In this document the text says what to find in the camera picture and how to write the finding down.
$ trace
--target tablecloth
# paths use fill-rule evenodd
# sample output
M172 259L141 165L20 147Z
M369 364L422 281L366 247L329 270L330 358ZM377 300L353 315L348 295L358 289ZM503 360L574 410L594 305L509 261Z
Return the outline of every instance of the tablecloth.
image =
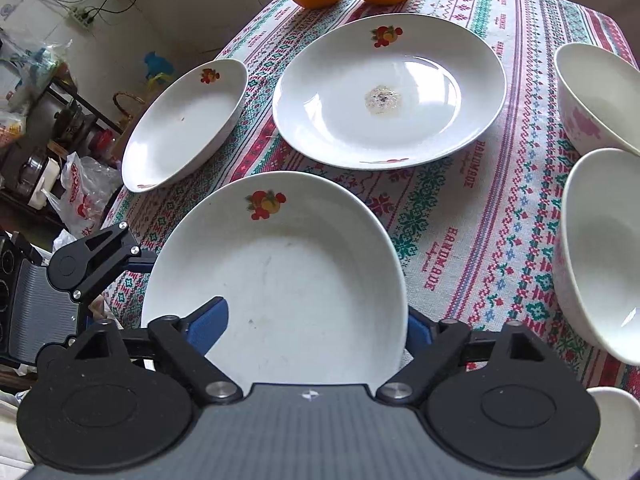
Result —
M341 170L292 150L271 115L273 89L286 65L332 28L388 12L451 20L494 49L508 80L495 124L457 153L404 170ZM553 289L562 187L578 158L558 113L553 54L571 41L597 44L635 63L611 18L565 0L407 0L389 7L341 0L313 11L273 0L220 54L243 61L250 74L246 104L227 142L173 187L123 190L106 224L128 221L143 247L159 251L201 199L233 180L273 170L321 175L378 216L398 252L412 306L432 319L455 317L482 330L523 320L585 386L615 385L640 397L639 369L577 336ZM140 322L147 280L125 273L108 289L124 326Z

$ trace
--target bowl rim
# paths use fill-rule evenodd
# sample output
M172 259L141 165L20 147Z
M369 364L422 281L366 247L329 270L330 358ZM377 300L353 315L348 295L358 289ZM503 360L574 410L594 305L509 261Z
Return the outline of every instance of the bowl rim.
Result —
M629 142L627 142L625 139L623 139L622 137L620 137L616 132L614 132L611 128L609 128L605 123L603 123L597 116L596 114L594 114L591 109L585 105L580 98L575 94L575 92L571 89L571 86L569 86L569 83L567 83L566 79L564 78L564 76L562 75L562 71L560 70L560 65L558 63L558 55L560 54L560 52L562 50L568 49L568 48L574 48L576 45L580 45L580 47L586 46L586 47L590 47L591 49L595 49L598 51L602 51L604 54L604 56L608 56L608 57L613 57L615 58L617 61L616 62L622 62L625 65L628 66L628 68L625 68L625 70L628 70L629 68L632 69L636 75L638 75L638 73L640 72L635 66L633 66L631 63L629 63L627 60L621 58L620 56L618 56L617 54L614 54L613 52L607 50L606 48L602 48L600 46L594 45L594 44L590 44L590 43L581 43L579 41L572 41L571 43L565 43L564 45L562 45L561 47L559 47L556 50L556 53L554 54L554 67L556 69L556 75L558 76L558 79L560 81L562 81L562 84L564 85L564 88L566 88L566 90L569 92L569 94L571 94L571 97L573 97L578 104L584 108L590 115L592 120L595 120L596 124L603 130L605 130L609 135L611 135L612 137L614 137L620 144L622 144L626 150L630 151L631 153L633 153L634 155L640 156L640 148L636 148L635 146L633 146L632 144L630 144Z
M195 73L200 72L203 68L210 68L210 67L215 66L217 64L226 64L228 62L231 62L232 64L234 64L234 63L238 64L238 65L240 65L242 67L242 74L244 75L244 89L240 93L238 99L236 100L236 104L234 105L234 108L231 110L229 115L226 117L226 119L225 119L224 123L222 124L222 126L220 126L220 128L216 131L216 133L207 141L207 143L202 147L202 149L199 152L196 152L190 158L190 160L187 163L185 163L180 169L178 169L177 171L172 173L170 176L168 176L163 181L158 182L156 184L153 184L152 186L145 187L144 189L139 189L137 187L135 187L135 189L131 189L129 186L127 186L127 184L124 183L124 167L125 167L125 158L126 158L126 155L127 155L127 150L129 149L131 139L133 139L134 135L136 134L136 130L138 129L138 126L142 122L144 116L147 115L154 108L154 106L156 106L156 104L159 102L159 97L162 96L162 94L164 94L165 92L167 92L168 89L171 88L171 86L173 86L175 84L178 84L182 79L186 79L186 78L194 75ZM158 187L164 186L165 183L167 183L171 179L175 178L176 175L178 175L182 170L184 170L184 168L186 168L188 165L192 164L193 161L203 151L205 151L207 149L207 147L210 145L210 143L212 143L216 139L216 137L218 136L220 131L222 131L224 129L226 124L229 122L229 119L233 116L233 114L236 112L236 110L238 110L238 107L239 107L240 103L242 103L242 99L244 98L244 94L246 94L246 89L247 89L248 85L249 85L249 71L247 70L246 65L242 61L240 61L238 59L234 59L232 57L220 58L220 59L212 59L210 61L204 62L204 63L198 65L197 67L189 70L187 73L181 75L178 79L176 79L174 82L172 82L167 88L164 89L164 91L162 91L162 93L158 96L158 98L156 98L156 100L154 102L152 102L151 105L149 106L149 108L147 108L146 111L142 114L142 117L140 117L140 120L138 121L138 124L136 124L136 126L133 128L133 131L132 131L132 133L131 133L131 135L129 137L129 140L127 141L127 146L126 146L126 148L124 150L124 153L122 154L122 168L120 170L120 173L122 174L122 180L123 180L124 187L126 187L127 190L129 190L132 193L146 193L146 192L151 191L153 189L156 189Z
M618 153L622 156L631 156L633 158L637 158L633 153L629 153L626 152L625 150L620 150L619 148L599 148L597 150L593 150L589 153L587 153L586 155L583 155L578 162L575 163L575 165L572 167L572 170L569 172L569 177L566 180L566 183L564 184L564 190L562 191L562 201L561 201L561 213L560 213L560 233L559 236L561 237L561 242L562 242L562 256L564 257L564 264L566 266L566 270L567 270L567 276L569 277L569 281L571 283L572 289L575 293L575 297L577 299L577 305L580 309L580 314L582 314L582 316L584 317L585 322L587 323L588 328L591 330L591 333L593 333L594 338L596 338L597 342L607 351L609 352L611 355L613 355L613 357L615 357L616 359L618 359L619 361L625 363L625 364L629 364L629 365L633 365L633 366L638 366L640 365L640 352L638 352L638 356L635 358L630 358L629 356L625 356L623 354L621 354L620 352L617 352L601 335L600 335L600 330L598 330L593 321L591 320L591 314L587 311L587 309L584 306L584 301L582 300L582 295L580 294L580 289L578 288L578 284L575 281L575 273L574 273L574 266L571 262L571 254L569 252L569 243L568 243L568 238L567 238L567 219L566 219L566 211L567 211L567 197L569 195L569 193L567 193L567 190L571 187L572 182L577 178L576 175L578 174L578 171L576 170L580 170L580 166L583 164L584 160L589 160L591 158L594 157L600 157L602 156L604 153Z
M638 409L638 419L640 419L640 400L636 399L628 391L623 390L622 388L617 388L615 386L592 386L591 388L587 388L587 392L589 392L592 396L593 394L616 394L623 396L628 400L631 400Z
M287 71L289 71L289 68L291 67L293 62L296 60L296 58L300 54L302 54L302 52L304 52L308 48L311 48L311 46L313 44L315 44L316 42L322 40L325 36L333 34L334 32L338 31L339 29L342 29L344 27L349 27L350 25L353 25L354 23L357 23L357 22L364 22L364 21L367 21L367 20L376 20L376 19L379 20L380 18L388 19L388 18L393 18L394 16L412 16L411 19L416 19L416 20L421 20L421 19L439 20L441 22L447 23L448 25L454 25L455 27L459 27L459 28L463 29L464 31L466 31L469 34L471 34L472 36L474 36L476 38L476 40L478 40L482 44L484 44L484 46L488 49L488 51L491 52L491 54L495 57L495 60L498 62L498 66L500 67L500 71L502 72L502 99L500 100L500 105L497 107L497 110L493 114L491 120L488 121L487 124L484 124L482 126L482 128L480 128L478 130L478 134L477 135L473 136L471 139L469 139L467 142L464 142L463 144L457 144L455 146L452 146L445 153L443 153L441 156L438 156L437 158L433 158L433 157L420 158L420 159L416 158L416 159L402 160L402 161L393 162L393 163L385 162L384 164L359 164L358 162L352 162L351 164L346 166L346 165L342 165L342 164L341 165L337 165L335 162L332 162L330 160L321 160L320 158L316 158L316 157L307 155L307 153L305 153L306 150L302 150L300 148L300 145L297 142L292 142L291 138L290 138L290 135L283 133L283 129L280 127L280 124L278 124L278 113L277 113L277 110L276 110L277 109L276 95L281 95L282 94L282 79L286 75ZM509 84L508 84L508 81L507 81L507 75L506 75L506 72L504 70L504 65L502 64L502 60L500 59L500 57L498 57L498 55L491 48L491 46L489 46L489 44L483 38L478 36L472 30L469 30L468 28L463 27L462 25L459 25L458 23L454 23L454 22L451 22L449 20L445 20L444 18L440 18L438 16L430 16L428 14L421 14L420 12L392 12L390 14L376 14L374 16L366 16L364 18L359 18L357 20L354 20L353 22L347 22L347 23L343 23L341 25L338 25L337 27L332 28L332 30L329 30L326 33L320 35L318 38L315 38L315 40L313 40L305 48L300 50L300 52L298 52L294 56L294 58L291 60L291 62L289 62L289 64L285 67L285 69L282 71L282 74L280 74L280 77L278 78L278 82L276 83L276 86L274 88L273 95L271 96L271 115L273 116L273 121L276 124L276 127L277 127L278 131L280 132L280 135L282 136L282 138L284 140L286 140L291 145L292 148L294 148L298 152L302 153L306 157L310 158L311 160L315 160L316 162L320 162L322 164L328 164L329 166L333 166L334 168L342 168L344 170L357 170L357 171L399 170L401 168L413 168L415 166L420 166L421 164L427 164L429 162L434 162L436 160L441 160L442 158L445 158L446 156L449 156L452 153L455 153L455 152L457 152L459 150L462 150L465 146L470 145L475 140L478 140L478 138L482 134L484 134L485 131L487 131L492 126L492 124L495 123L496 119L498 118L498 116L500 115L502 110L504 109L504 104L505 104L506 99L507 99L508 86L509 86Z

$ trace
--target fruit decal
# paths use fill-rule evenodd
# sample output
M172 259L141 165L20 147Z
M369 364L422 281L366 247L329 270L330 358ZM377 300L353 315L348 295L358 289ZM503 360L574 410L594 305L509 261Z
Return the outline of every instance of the fruit decal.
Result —
M398 36L402 35L402 29L400 27L393 28L391 27L378 27L375 30L372 30L373 38L371 38L376 43L373 44L375 48L379 48L381 46L389 46L390 43L393 43L398 39Z
M202 79L200 80L200 82L209 84L213 83L216 79L220 79L220 73L211 68L205 68L202 71Z
M270 189L268 191L256 191L254 194L246 197L249 201L247 206L248 211L253 211L251 220L259 220L269 218L270 215L277 213L280 210L280 204L284 204L287 201L282 193L274 194Z

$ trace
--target circular mount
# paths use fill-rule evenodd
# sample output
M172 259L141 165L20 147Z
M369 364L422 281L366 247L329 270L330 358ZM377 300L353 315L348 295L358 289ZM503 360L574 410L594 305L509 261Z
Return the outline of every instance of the circular mount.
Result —
M148 460L180 438L192 417L180 384L117 358L55 359L27 397L17 425L29 453L71 472Z
M439 384L423 412L454 455L516 475L580 462L600 420L589 394L564 367L507 357Z

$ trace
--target shallow white bowl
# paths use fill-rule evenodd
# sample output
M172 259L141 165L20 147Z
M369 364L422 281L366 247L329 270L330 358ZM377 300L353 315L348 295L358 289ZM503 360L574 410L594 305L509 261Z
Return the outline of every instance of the shallow white bowl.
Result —
M628 480L640 470L640 402L618 388L587 391L600 410L600 431L584 468L598 480Z
M633 365L640 365L639 269L640 158L590 152L564 186L554 287L583 339Z
M122 158L127 189L174 184L209 160L238 122L247 81L243 63L219 59L172 83L131 134Z
M373 213L329 180L277 171L206 197L162 248L142 325L213 296L228 301L229 322L207 358L245 394L255 382L375 392L398 371L408 315L398 257Z
M640 155L640 72L599 46L569 43L556 51L560 115L585 155L620 148Z
M278 81L273 118L284 139L314 160L388 170L472 142L505 94L500 60L472 32L423 14L383 14L302 50Z

